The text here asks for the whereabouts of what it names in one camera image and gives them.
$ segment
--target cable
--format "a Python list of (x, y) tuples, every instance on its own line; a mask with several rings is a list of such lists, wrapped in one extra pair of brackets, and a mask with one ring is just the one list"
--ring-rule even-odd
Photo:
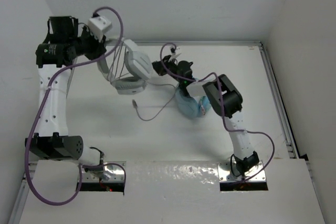
[(232, 175), (233, 176), (235, 176), (235, 177), (239, 177), (241, 174), (239, 174), (238, 176), (233, 172), (233, 166), (232, 166), (232, 159), (233, 159), (233, 156), (234, 156), (235, 154), (232, 154), (231, 155), (231, 157), (230, 157), (230, 169), (231, 169), (231, 173), (232, 173)]
[(120, 56), (121, 56), (121, 51), (122, 51), (122, 46), (123, 46), (123, 43), (121, 44), (120, 46), (120, 50), (118, 51), (118, 60), (117, 60), (117, 66), (115, 68), (115, 77), (117, 77), (117, 74), (118, 74), (118, 66), (119, 66), (119, 60), (120, 60)]
[(121, 50), (120, 47), (118, 47), (118, 50), (114, 51), (113, 61), (112, 61), (112, 64), (110, 66), (110, 69), (109, 69), (109, 73), (111, 73), (112, 75), (113, 75), (114, 63), (115, 63), (115, 60), (117, 59), (117, 56), (119, 54), (119, 50)]
[(78, 25), (84, 25), (89, 31), (91, 31), (90, 28), (88, 27), (88, 25), (83, 23), (83, 22), (79, 22)]
[[(179, 79), (182, 79), (182, 80), (186, 80), (186, 81), (190, 81), (190, 82), (194, 82), (195, 80), (192, 80), (192, 79), (188, 79), (188, 78), (185, 78), (185, 77), (182, 77), (182, 76), (179, 76), (177, 74), (174, 74), (172, 73), (167, 67), (166, 65), (164, 64), (163, 62), (163, 59), (162, 59), (162, 52), (163, 52), (163, 49), (168, 46), (168, 45), (172, 45), (174, 46), (175, 48), (177, 47), (175, 43), (172, 43), (172, 42), (167, 42), (165, 43), (162, 47), (161, 47), (161, 50), (160, 50), (160, 61), (161, 61), (161, 64), (163, 66), (163, 68), (166, 70), (166, 72), (172, 76), (172, 77), (177, 77)], [(221, 107), (221, 112), (222, 112), (222, 121), (223, 121), (223, 126), (224, 126), (224, 129), (227, 131), (227, 132), (244, 132), (246, 131), (247, 133), (249, 134), (260, 134), (260, 135), (264, 135), (266, 137), (268, 137), (268, 139), (271, 141), (271, 144), (272, 144), (272, 154), (269, 158), (269, 160), (267, 161), (267, 163), (264, 165), (264, 167), (262, 169), (260, 169), (256, 174), (246, 178), (246, 179), (242, 179), (241, 181), (239, 181), (239, 183), (242, 183), (242, 182), (246, 182), (252, 178), (254, 178), (255, 176), (257, 176), (259, 173), (261, 173), (268, 165), (269, 163), (271, 162), (271, 160), (273, 159), (274, 157), (274, 153), (275, 153), (275, 144), (274, 144), (274, 141), (273, 139), (265, 132), (261, 132), (261, 131), (248, 131), (248, 130), (230, 130), (227, 128), (226, 126), (226, 123), (225, 123), (225, 119), (224, 119), (224, 103), (223, 103), (223, 97), (222, 97), (222, 85), (220, 84), (220, 80), (217, 76), (216, 73), (212, 72), (210, 74), (208, 74), (206, 77), (204, 77), (203, 79), (199, 80), (199, 81), (204, 81), (206, 80), (208, 77), (210, 77), (211, 75), (214, 75), (215, 78), (216, 78), (216, 82), (217, 82), (217, 86), (218, 86), (218, 93), (219, 93), (219, 101), (220, 101), (220, 107)]]
[[(172, 86), (174, 89), (176, 89), (176, 87), (172, 84), (155, 84), (155, 83), (151, 83), (151, 82), (147, 82), (147, 83), (149, 83), (151, 85), (154, 85), (154, 86)], [(173, 96), (169, 99), (169, 101), (167, 101), (167, 103), (158, 111), (158, 113), (150, 119), (144, 119), (144, 118), (141, 117), (141, 115), (139, 114), (137, 102), (135, 100), (132, 100), (132, 104), (133, 104), (133, 107), (135, 108), (135, 110), (137, 112), (138, 117), (142, 121), (148, 122), (148, 121), (152, 121), (153, 119), (155, 119), (161, 113), (161, 111), (173, 100), (173, 98), (175, 97), (175, 94), (176, 94), (176, 91), (174, 92)]]
[(117, 163), (106, 163), (106, 164), (102, 164), (102, 165), (83, 165), (83, 168), (88, 168), (88, 169), (97, 169), (97, 168), (100, 168), (100, 167), (104, 167), (104, 166), (108, 166), (108, 165), (115, 165), (119, 168), (121, 168), (124, 172), (124, 189), (125, 189), (125, 186), (126, 186), (126, 170), (124, 167), (122, 167), (121, 165), (117, 164)]
[(121, 71), (120, 71), (120, 75), (119, 75), (119, 79), (121, 78), (121, 74), (124, 70), (124, 67), (125, 67), (125, 57), (126, 57), (126, 48), (125, 48), (125, 51), (124, 51), (124, 62), (122, 64), (122, 68), (121, 68)]
[(101, 188), (105, 189), (106, 191), (112, 191), (112, 189), (106, 185), (104, 185), (102, 182), (101, 182), (101, 178), (99, 179), (99, 185)]
[(122, 39), (122, 36), (123, 36), (123, 31), (124, 31), (122, 19), (121, 19), (119, 13), (115, 9), (113, 9), (111, 7), (108, 7), (108, 6), (104, 6), (104, 7), (98, 8), (97, 10), (95, 10), (94, 14), (96, 14), (97, 12), (99, 12), (101, 10), (104, 10), (104, 9), (108, 9), (108, 10), (112, 11), (117, 16), (117, 18), (119, 20), (119, 23), (120, 23), (120, 36), (119, 36), (119, 39), (117, 40), (116, 45), (110, 51), (108, 51), (106, 54), (100, 56), (99, 58), (97, 58), (95, 60), (86, 61), (86, 62), (82, 62), (82, 63), (77, 63), (77, 64), (73, 64), (73, 65), (69, 65), (69, 66), (66, 66), (64, 68), (61, 68), (60, 70), (58, 70), (50, 78), (49, 83), (48, 83), (48, 89), (45, 92), (45, 95), (44, 95), (44, 97), (42, 99), (41, 105), (40, 105), (40, 107), (39, 107), (39, 109), (37, 111), (36, 117), (34, 119), (33, 125), (32, 125), (32, 127), (30, 129), (30, 133), (28, 135), (28, 139), (27, 139), (27, 143), (26, 143), (26, 149), (25, 149), (25, 173), (26, 173), (26, 180), (27, 180), (27, 183), (28, 183), (28, 185), (29, 185), (29, 187), (31, 189), (31, 192), (36, 196), (36, 198), (38, 198), (43, 203), (51, 205), (51, 206), (62, 206), (62, 205), (65, 205), (65, 204), (71, 202), (78, 195), (80, 187), (81, 187), (81, 183), (82, 183), (81, 168), (80, 168), (80, 165), (79, 165), (78, 166), (78, 169), (79, 169), (79, 183), (78, 183), (78, 187), (77, 187), (74, 195), (71, 198), (69, 198), (68, 200), (62, 201), (62, 202), (53, 202), (53, 201), (50, 201), (50, 200), (44, 198), (42, 195), (40, 195), (38, 193), (38, 191), (34, 187), (33, 181), (31, 179), (31, 176), (30, 176), (30, 173), (29, 173), (29, 150), (30, 150), (31, 140), (33, 139), (34, 131), (35, 131), (35, 128), (37, 126), (39, 117), (41, 116), (43, 108), (44, 108), (44, 106), (45, 106), (45, 104), (47, 102), (49, 93), (51, 91), (52, 83), (54, 82), (54, 80), (56, 79), (56, 77), (59, 74), (61, 74), (62, 72), (64, 72), (65, 70), (68, 70), (68, 69), (71, 69), (71, 68), (75, 68), (75, 67), (85, 66), (85, 65), (92, 64), (92, 63), (95, 63), (97, 61), (100, 61), (100, 60), (106, 58), (107, 56), (109, 56), (110, 54), (112, 54), (116, 50), (116, 48), (120, 45), (120, 42), (121, 42), (121, 39)]

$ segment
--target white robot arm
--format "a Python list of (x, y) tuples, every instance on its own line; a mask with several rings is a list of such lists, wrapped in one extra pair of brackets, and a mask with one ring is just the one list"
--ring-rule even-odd
[[(78, 56), (89, 60), (97, 59), (106, 52), (105, 33), (112, 24), (103, 16), (89, 19), (78, 37), (78, 19), (70, 16), (50, 17), (53, 34), (47, 37), (36, 50), (36, 63), (40, 77), (39, 104), (42, 103), (50, 78), (61, 68), (69, 66)], [(119, 94), (135, 94), (146, 87), (145, 80), (151, 77), (152, 64), (148, 56), (129, 39), (123, 39), (128, 49), (125, 66), (133, 77), (112, 80)], [(98, 62), (98, 69), (109, 79), (109, 68), (105, 60)], [(38, 121), (30, 151), (40, 158), (70, 160), (83, 165), (99, 165), (103, 152), (84, 145), (81, 136), (69, 136), (66, 123), (67, 85), (71, 70), (63, 71), (54, 80), (49, 97)]]
[[(182, 60), (176, 64), (174, 63), (174, 60), (171, 60), (172, 58), (176, 58), (175, 54), (177, 52), (181, 54), (178, 47), (172, 48), (172, 54), (165, 56), (163, 58), (163, 63), (169, 71), (174, 74), (171, 76), (179, 82), (178, 88), (182, 95), (186, 97), (200, 97), (206, 95), (212, 108), (219, 116), (222, 116), (222, 106), (224, 106), (225, 114), (223, 120), (233, 144), (236, 168), (240, 174), (244, 176), (245, 172), (249, 171), (253, 166), (259, 163), (259, 157), (251, 145), (249, 135), (244, 126), (242, 95), (238, 92), (228, 77), (222, 74), (218, 77), (221, 83), (223, 98), (223, 104), (221, 104), (217, 81), (196, 81), (192, 75), (192, 62)], [(152, 64), (158, 75), (163, 76), (167, 74), (160, 61), (155, 61)]]

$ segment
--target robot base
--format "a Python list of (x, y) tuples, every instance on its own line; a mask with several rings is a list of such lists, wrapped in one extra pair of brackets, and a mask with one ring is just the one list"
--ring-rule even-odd
[[(119, 164), (126, 169), (126, 162), (113, 163)], [(86, 172), (82, 168), (82, 186), (80, 191), (124, 192), (124, 171), (120, 167), (116, 165), (105, 166), (104, 171), (99, 176), (102, 177), (101, 181), (99, 181), (99, 177), (96, 174)]]
[[(232, 162), (234, 174), (239, 174), (236, 163)], [(256, 174), (263, 168), (262, 161), (258, 165), (245, 173), (246, 177)], [(231, 172), (230, 162), (221, 162), (218, 164), (218, 176), (221, 191), (268, 191), (265, 171), (263, 170), (257, 176), (245, 183), (238, 183), (241, 176), (234, 176)]]

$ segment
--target white surface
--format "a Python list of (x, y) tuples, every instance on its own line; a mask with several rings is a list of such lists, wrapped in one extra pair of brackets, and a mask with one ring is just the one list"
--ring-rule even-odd
[(271, 62), (328, 223), (336, 223), (336, 1), (286, 0), (269, 38)]
[[(50, 78), (59, 71), (60, 68), (57, 68), (56, 65), (44, 65), (42, 68), (36, 66), (36, 70), (40, 78), (38, 102), (40, 106), (48, 89)], [(41, 137), (52, 136), (54, 132), (59, 133), (60, 136), (67, 136), (69, 134), (66, 119), (66, 104), (70, 73), (70, 69), (65, 70), (56, 77), (51, 85), (51, 91), (35, 129), (35, 133), (38, 133)]]
[[(44, 196), (64, 200), (77, 176), (75, 165), (40, 161), (34, 182)], [(30, 193), (20, 224), (324, 223), (304, 160), (274, 160), (266, 177), (268, 191), (221, 193), (213, 162), (127, 162), (125, 196), (80, 192), (51, 207)]]
[[(152, 61), (159, 60), (161, 46), (141, 48)], [(244, 99), (246, 129), (270, 134), (276, 142), (276, 157), (288, 158), (259, 48), (204, 45), (181, 45), (181, 48), (183, 56), (179, 60), (194, 61), (192, 69), (196, 78), (215, 71), (231, 79)], [(156, 73), (151, 82), (176, 84), (168, 75), (159, 77)], [(232, 142), (221, 118), (213, 110), (206, 117), (192, 121), (185, 118), (172, 101), (153, 121), (143, 122), (137, 117), (132, 99), (136, 100), (139, 113), (147, 119), (155, 115), (173, 93), (172, 87), (149, 84), (137, 95), (118, 95), (95, 64), (77, 68), (67, 100), (69, 135), (81, 135), (86, 145), (103, 150), (110, 160), (229, 158), (233, 152)], [(272, 150), (269, 140), (260, 135), (251, 135), (250, 139), (259, 157), (268, 159)]]
[(0, 0), (0, 223), (7, 223), (23, 176), (24, 141), (38, 106), (35, 50), (51, 14), (44, 0)]
[[(94, 9), (120, 11), (138, 40), (264, 40), (284, 0), (46, 0), (54, 15), (86, 22)], [(115, 26), (118, 21), (112, 20)]]

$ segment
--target gray cable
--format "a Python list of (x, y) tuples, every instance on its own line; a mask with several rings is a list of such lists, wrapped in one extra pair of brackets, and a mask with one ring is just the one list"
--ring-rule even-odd
[(118, 66), (119, 66), (119, 60), (120, 60), (120, 56), (121, 56), (121, 51), (122, 51), (122, 45), (123, 43), (121, 44), (120, 46), (120, 50), (118, 51), (118, 60), (117, 60), (117, 66), (115, 68), (115, 77), (117, 77), (117, 74), (118, 74)]
[(120, 71), (120, 75), (119, 75), (119, 79), (121, 78), (121, 74), (124, 70), (124, 67), (125, 67), (125, 57), (126, 57), (126, 48), (125, 48), (125, 51), (124, 51), (124, 62), (122, 64), (122, 68), (121, 68), (121, 71)]
[(123, 43), (121, 44), (121, 46), (116, 51), (114, 51), (113, 61), (112, 61), (112, 64), (110, 66), (110, 69), (109, 69), (109, 75), (110, 74), (113, 75), (114, 63), (115, 63), (115, 60), (117, 59), (118, 54), (121, 52), (122, 45), (123, 45)]
[[(151, 82), (147, 82), (147, 83), (151, 84), (151, 85), (154, 85), (154, 86), (172, 86), (174, 89), (176, 89), (176, 87), (174, 85), (172, 85), (172, 84), (155, 84), (155, 83), (151, 83)], [(144, 119), (144, 118), (141, 117), (141, 115), (139, 114), (139, 111), (138, 111), (137, 102), (135, 100), (132, 100), (132, 104), (133, 104), (133, 107), (135, 108), (135, 111), (137, 112), (138, 117), (142, 121), (148, 122), (148, 121), (152, 121), (153, 119), (155, 119), (161, 113), (161, 111), (173, 100), (173, 98), (175, 97), (175, 94), (176, 94), (176, 90), (174, 91), (174, 94), (169, 99), (169, 101), (167, 101), (167, 103), (158, 111), (158, 113), (155, 116), (153, 116), (152, 118), (150, 118), (150, 119)]]

